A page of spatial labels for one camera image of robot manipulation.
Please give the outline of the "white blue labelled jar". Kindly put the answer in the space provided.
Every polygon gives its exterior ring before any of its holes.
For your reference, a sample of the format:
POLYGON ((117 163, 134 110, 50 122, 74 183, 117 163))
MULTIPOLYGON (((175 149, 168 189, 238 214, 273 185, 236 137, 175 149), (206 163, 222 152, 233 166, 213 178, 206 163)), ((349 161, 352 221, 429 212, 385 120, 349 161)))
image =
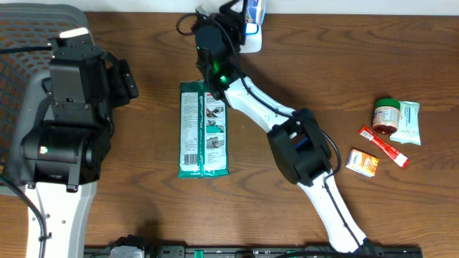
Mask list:
POLYGON ((247 0, 245 20, 247 23, 262 26, 266 12, 266 0, 247 0))

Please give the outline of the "white red package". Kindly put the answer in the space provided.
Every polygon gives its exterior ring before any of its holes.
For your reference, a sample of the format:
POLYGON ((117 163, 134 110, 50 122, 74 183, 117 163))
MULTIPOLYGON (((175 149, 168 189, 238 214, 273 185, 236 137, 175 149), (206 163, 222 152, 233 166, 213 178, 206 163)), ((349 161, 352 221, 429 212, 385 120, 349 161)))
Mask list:
POLYGON ((227 105, 215 100, 202 80, 181 83, 178 177, 228 174, 227 105))

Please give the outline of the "green lid white jar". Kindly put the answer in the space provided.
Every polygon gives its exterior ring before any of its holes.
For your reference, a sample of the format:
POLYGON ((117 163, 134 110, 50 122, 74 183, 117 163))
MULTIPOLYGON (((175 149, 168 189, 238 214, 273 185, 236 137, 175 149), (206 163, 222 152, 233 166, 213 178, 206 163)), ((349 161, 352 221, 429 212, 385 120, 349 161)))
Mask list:
POLYGON ((374 106, 372 129, 385 135, 396 133, 399 127, 400 109, 400 102, 394 98, 377 100, 374 106))

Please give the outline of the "small orange carton box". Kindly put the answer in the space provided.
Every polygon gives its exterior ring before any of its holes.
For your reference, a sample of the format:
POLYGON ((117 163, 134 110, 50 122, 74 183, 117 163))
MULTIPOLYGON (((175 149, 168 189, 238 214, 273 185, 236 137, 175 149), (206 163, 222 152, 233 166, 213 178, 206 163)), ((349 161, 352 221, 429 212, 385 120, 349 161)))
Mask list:
POLYGON ((360 150, 352 149, 346 163, 346 168, 361 175, 373 177, 376 174, 378 163, 378 158, 360 150))

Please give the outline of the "teal white snack packet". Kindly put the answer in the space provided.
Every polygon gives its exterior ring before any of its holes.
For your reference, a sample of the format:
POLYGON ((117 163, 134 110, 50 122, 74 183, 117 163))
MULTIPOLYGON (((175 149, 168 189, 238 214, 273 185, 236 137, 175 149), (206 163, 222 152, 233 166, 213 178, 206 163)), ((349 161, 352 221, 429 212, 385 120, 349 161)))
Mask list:
POLYGON ((400 101, 400 117, 397 132, 389 139, 401 144, 412 143, 421 145, 418 113, 420 104, 417 102, 400 101))

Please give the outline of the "red coffee stick sachet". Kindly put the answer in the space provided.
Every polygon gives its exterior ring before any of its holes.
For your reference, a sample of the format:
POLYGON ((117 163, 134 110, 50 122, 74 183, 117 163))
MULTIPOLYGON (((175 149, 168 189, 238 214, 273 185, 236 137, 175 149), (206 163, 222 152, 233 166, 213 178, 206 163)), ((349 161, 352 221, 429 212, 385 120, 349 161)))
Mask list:
POLYGON ((390 157, 399 167, 406 168, 410 162, 409 158, 399 152, 390 144, 384 142, 378 135, 376 135, 369 127, 363 126, 359 130, 359 135, 363 136, 375 146, 380 148, 388 157, 390 157))

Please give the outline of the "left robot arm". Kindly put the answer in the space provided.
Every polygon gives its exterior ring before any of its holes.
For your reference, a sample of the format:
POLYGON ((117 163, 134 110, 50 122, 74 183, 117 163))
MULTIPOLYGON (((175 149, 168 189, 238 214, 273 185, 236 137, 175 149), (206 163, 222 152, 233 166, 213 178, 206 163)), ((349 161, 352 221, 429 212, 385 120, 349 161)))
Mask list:
POLYGON ((102 162, 115 132, 113 109, 138 97, 131 69, 90 33, 52 40, 44 99, 19 139, 21 181, 31 202, 27 254, 81 257, 102 162))

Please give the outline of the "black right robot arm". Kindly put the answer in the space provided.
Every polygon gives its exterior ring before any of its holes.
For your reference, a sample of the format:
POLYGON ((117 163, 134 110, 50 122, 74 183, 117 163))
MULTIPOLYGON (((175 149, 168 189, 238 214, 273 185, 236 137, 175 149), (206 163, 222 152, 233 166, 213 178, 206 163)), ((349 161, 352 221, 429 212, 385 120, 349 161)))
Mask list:
POLYGON ((357 226, 336 185, 339 156, 332 139, 308 109, 294 110, 264 93, 242 71, 240 47, 246 42, 248 2, 235 11, 229 1, 216 14, 195 11, 191 28, 197 45, 197 68, 215 100, 244 113, 266 133, 278 170, 310 199, 331 246, 342 253, 362 252, 366 235, 357 226))

